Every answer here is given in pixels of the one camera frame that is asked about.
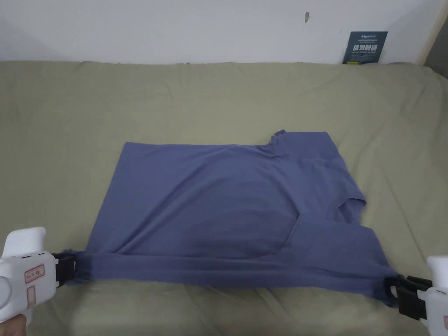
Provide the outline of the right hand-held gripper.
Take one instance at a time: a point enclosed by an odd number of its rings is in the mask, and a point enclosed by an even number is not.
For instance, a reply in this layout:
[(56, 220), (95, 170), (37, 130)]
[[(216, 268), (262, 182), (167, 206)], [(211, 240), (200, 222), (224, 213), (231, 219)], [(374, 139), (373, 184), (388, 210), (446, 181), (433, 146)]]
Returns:
[(431, 256), (433, 279), (389, 277), (384, 287), (389, 301), (398, 301), (401, 315), (422, 322), (431, 336), (448, 334), (448, 257)]

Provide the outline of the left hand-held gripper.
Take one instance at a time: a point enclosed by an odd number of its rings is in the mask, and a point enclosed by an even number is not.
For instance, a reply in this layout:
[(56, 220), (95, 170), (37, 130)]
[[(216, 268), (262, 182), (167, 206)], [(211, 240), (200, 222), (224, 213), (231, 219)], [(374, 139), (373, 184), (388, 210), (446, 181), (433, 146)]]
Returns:
[(45, 251), (45, 236), (43, 227), (19, 229), (7, 236), (0, 258), (1, 322), (24, 315), (29, 324), (34, 308), (74, 279), (81, 251)]

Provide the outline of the person's left hand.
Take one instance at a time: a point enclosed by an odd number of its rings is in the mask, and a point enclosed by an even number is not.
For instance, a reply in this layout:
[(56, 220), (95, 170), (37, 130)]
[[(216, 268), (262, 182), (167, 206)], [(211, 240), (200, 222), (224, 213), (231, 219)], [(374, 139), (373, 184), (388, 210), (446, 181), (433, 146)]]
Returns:
[(1, 336), (26, 336), (26, 317), (17, 315), (0, 323)]

